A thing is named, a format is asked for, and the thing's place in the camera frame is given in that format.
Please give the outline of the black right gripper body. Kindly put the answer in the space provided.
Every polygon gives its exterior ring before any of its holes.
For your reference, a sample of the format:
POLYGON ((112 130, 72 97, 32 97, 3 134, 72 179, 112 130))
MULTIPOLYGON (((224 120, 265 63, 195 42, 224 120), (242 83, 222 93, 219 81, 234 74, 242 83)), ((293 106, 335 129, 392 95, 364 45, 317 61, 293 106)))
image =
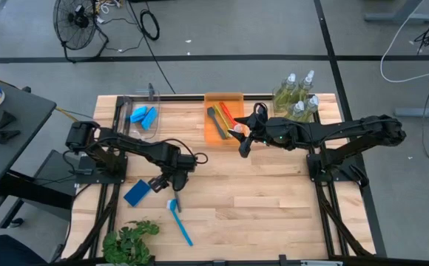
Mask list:
POLYGON ((304 127, 300 123, 286 118, 271 117, 262 121, 257 118, 250 128, 249 139, 267 146, 275 146, 285 150, 304 148, 304 127))

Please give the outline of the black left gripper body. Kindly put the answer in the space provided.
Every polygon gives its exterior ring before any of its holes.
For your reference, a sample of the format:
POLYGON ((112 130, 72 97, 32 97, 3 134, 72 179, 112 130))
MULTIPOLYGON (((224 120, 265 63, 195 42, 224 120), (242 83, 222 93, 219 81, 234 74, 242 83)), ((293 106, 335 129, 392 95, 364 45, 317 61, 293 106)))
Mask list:
POLYGON ((197 162, 194 155, 183 154, 178 146, 169 143, 163 144, 162 169, 194 172, 196 166, 197 162))

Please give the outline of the red dish brush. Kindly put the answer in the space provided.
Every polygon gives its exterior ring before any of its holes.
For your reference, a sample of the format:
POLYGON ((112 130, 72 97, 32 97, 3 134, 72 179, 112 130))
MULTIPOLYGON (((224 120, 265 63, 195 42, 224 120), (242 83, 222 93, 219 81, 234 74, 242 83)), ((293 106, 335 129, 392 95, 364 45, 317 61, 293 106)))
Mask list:
POLYGON ((232 123, 232 129, 237 132, 237 133, 242 133, 243 132, 243 127, 234 120, 234 118, 232 117, 229 109, 227 108, 227 106, 225 105, 224 102, 219 102, 221 109, 223 110, 223 112, 225 113, 225 115, 227 116, 227 118, 230 120, 230 122, 232 123))

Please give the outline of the yellow soap pump bottle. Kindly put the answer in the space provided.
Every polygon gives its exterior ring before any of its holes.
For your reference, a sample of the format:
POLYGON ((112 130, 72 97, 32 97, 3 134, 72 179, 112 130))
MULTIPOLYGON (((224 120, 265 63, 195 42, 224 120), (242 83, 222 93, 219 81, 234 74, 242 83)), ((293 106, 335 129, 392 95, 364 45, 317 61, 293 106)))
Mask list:
POLYGON ((309 99, 305 100, 305 114, 303 120, 305 122, 310 122, 311 117, 315 112, 317 112, 319 107, 319 99, 316 95, 311 96, 309 99))
POLYGON ((291 73, 285 80, 280 84, 279 89, 275 92, 273 98, 275 112, 281 112, 284 110, 291 93, 297 87, 297 76, 291 73))
POLYGON ((304 101, 313 87, 314 70, 310 70, 306 77, 299 83, 298 87, 294 90, 292 95, 292 103, 304 101))
POLYGON ((289 120, 303 122, 305 117, 305 104, 303 101, 299 100, 298 102, 292 104, 286 113, 285 118, 289 120))

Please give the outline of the light blue sponge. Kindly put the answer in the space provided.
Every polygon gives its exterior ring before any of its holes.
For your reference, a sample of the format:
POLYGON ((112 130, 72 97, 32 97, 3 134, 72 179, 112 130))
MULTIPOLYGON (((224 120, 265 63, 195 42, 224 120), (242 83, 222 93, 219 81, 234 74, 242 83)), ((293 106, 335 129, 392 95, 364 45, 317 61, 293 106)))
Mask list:
POLYGON ((131 123, 137 123, 145 118, 147 113, 147 107, 142 106, 133 111, 133 113, 129 116, 129 120, 131 123))
POLYGON ((143 130, 149 130, 153 122, 158 117, 158 111, 155 107, 152 107, 145 115, 143 120, 141 121, 141 126, 143 130))

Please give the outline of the orange translucent plastic bin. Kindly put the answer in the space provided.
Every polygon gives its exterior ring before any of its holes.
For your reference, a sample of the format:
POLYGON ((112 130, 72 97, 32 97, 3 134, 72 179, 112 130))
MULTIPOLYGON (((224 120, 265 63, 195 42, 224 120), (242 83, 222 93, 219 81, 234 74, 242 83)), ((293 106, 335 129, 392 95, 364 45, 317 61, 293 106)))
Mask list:
MULTIPOLYGON (((217 104, 220 107, 219 102, 224 102, 227 108, 229 109, 232 117, 235 119, 236 117, 243 117, 244 116, 244 102, 243 102, 243 94, 241 92, 213 92, 213 93, 206 93, 204 95, 204 137, 207 144, 210 146, 236 146, 238 144, 238 141, 231 138, 226 138, 225 140, 222 140, 217 128, 213 122, 213 120, 208 116, 207 109, 209 107, 213 107, 217 104)), ((227 118, 223 110, 221 109, 221 112, 223 113, 225 119, 229 123, 232 129, 232 123, 227 118)), ((226 127, 223 124, 223 121, 219 117, 219 115, 216 113, 216 119, 218 123, 220 124, 221 128, 223 129, 224 133, 226 133, 226 127)))

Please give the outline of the dark blue sponge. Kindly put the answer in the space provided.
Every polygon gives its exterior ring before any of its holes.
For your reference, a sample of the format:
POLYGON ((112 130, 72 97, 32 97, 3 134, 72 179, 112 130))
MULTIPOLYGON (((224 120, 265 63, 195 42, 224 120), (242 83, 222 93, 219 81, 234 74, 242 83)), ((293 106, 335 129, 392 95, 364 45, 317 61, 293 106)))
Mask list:
POLYGON ((137 206, 140 201, 151 191, 151 187, 143 180, 139 180, 130 190, 124 195, 124 199, 131 206, 137 206))

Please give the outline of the clear plastic bin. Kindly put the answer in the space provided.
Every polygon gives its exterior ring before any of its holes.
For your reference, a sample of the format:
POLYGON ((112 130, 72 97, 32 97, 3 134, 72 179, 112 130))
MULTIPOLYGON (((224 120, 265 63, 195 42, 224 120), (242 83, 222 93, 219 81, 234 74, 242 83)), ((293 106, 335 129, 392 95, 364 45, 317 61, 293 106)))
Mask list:
MULTIPOLYGON (((281 112, 275 112, 275 111, 274 111, 275 117, 285 118, 286 113, 287 113, 287 111, 288 111, 288 108, 293 104, 293 103, 292 103, 292 100, 291 100, 293 93, 294 93, 294 91, 291 93, 291 96, 290 96, 290 98, 288 99, 288 103, 286 104, 286 106, 285 106, 284 110, 282 110, 281 112)), ((308 123, 308 122, 305 122, 305 121, 303 121, 303 122, 293 121, 293 122, 296 122, 296 123, 308 123)), ((308 132, 305 132, 305 129, 307 129, 307 126, 303 126, 303 127, 304 127, 304 129, 303 129, 302 133, 303 133, 304 143, 305 143, 305 142, 307 142, 307 141, 309 141, 309 140, 310 140, 310 134, 309 134, 308 132)))
POLYGON ((118 132, 127 136, 141 139, 148 142, 155 142, 159 139, 158 128, 161 114, 161 96, 158 90, 149 84, 148 89, 139 89, 134 95, 124 95, 120 109, 118 132), (129 116, 139 107, 146 106, 147 112, 155 107, 158 111, 158 117, 153 122, 149 130, 143 130, 141 121, 131 123, 129 116))

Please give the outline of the green leafy plant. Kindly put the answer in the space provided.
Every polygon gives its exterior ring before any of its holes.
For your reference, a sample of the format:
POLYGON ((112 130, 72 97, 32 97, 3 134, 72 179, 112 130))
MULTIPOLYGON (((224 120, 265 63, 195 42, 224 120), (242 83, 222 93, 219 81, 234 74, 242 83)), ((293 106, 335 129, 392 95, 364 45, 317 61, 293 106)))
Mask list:
POLYGON ((146 266, 152 255, 144 240, 159 234, 159 226, 149 220, 130 221, 118 231, 108 233, 103 240, 103 255, 114 265, 146 266))

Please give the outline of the grey desk base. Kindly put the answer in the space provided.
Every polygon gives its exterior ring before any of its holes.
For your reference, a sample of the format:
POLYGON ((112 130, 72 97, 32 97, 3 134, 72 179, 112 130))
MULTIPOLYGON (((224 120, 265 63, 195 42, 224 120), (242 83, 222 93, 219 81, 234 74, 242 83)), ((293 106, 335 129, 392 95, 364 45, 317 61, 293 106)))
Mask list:
POLYGON ((429 14, 418 13, 417 10, 423 0, 406 0, 405 3, 392 13, 365 13, 367 22, 384 22, 400 24, 409 21, 414 24, 429 24, 429 14))
POLYGON ((395 108, 397 117, 426 117, 429 118, 429 108, 395 108))

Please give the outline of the black floor fan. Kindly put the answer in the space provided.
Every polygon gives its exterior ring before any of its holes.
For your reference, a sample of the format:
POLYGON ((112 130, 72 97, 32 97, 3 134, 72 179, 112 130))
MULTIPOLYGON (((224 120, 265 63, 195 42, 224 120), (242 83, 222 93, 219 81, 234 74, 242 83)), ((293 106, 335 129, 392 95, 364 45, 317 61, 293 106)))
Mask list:
POLYGON ((109 43, 109 38, 98 26, 96 3, 97 0, 55 0, 53 27, 64 51, 65 59, 73 64, 94 61, 101 56, 109 43), (94 56, 83 59, 68 56, 69 50, 76 51, 86 48, 96 33, 102 34, 104 40, 94 56))

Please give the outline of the black triangular block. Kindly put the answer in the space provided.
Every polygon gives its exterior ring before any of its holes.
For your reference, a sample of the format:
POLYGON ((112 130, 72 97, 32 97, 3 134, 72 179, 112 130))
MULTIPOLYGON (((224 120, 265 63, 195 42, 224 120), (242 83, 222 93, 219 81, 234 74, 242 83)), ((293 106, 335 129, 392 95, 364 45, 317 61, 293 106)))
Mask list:
POLYGON ((0 130, 0 144, 6 144, 9 140, 20 134, 20 130, 0 130))
POLYGON ((3 129, 7 125, 9 125, 10 123, 13 123, 15 121, 17 121, 17 118, 14 115, 12 115, 11 113, 9 113, 7 111, 3 111, 1 119, 0 119, 0 129, 3 129))

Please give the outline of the black side table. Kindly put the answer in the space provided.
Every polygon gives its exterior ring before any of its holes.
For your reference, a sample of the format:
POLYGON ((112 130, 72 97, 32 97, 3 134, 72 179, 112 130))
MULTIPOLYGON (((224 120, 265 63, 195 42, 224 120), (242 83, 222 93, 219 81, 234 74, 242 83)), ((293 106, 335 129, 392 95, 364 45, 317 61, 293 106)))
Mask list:
POLYGON ((9 124, 20 133, 0 144, 0 207, 8 196, 39 202, 52 207, 70 209, 72 196, 34 183, 31 178, 11 171, 11 167, 40 131, 56 108, 56 103, 25 92, 0 81, 4 100, 0 104, 0 120, 5 112, 16 120, 9 124))

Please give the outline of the dark blue chair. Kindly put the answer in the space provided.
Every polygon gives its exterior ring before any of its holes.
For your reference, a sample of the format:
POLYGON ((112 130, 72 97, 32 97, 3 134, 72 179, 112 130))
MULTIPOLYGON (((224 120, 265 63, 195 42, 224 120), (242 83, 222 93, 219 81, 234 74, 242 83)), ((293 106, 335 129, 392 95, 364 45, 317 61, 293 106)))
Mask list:
POLYGON ((0 235, 0 266, 46 265, 37 253, 8 235, 0 235))

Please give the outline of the black table frame rails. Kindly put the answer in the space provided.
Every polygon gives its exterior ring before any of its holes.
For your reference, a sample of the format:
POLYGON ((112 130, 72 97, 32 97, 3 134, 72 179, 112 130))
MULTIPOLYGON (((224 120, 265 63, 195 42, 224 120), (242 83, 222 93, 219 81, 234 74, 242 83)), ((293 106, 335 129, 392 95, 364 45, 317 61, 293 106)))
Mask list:
MULTIPOLYGON (((260 261, 327 259, 323 224, 331 226, 333 253, 342 253, 332 224, 322 222, 317 190, 309 179, 307 151, 285 151, 259 143, 248 158, 238 154, 237 141, 220 146, 204 136, 206 108, 203 95, 162 95, 156 140, 182 140, 192 151, 208 155, 207 164, 190 174, 180 192, 180 219, 194 242, 189 246, 167 202, 171 188, 148 194, 135 208, 123 195, 139 180, 148 181, 160 170, 143 157, 128 154, 127 178, 120 188, 114 228, 134 220, 150 220, 160 233, 145 242, 157 262, 260 261)), ((343 222, 360 244, 377 256, 385 255, 370 189, 361 191, 352 182, 331 185, 343 222)), ((94 225, 102 186, 94 184, 78 196, 72 210, 72 230, 62 256, 68 257, 94 225)))

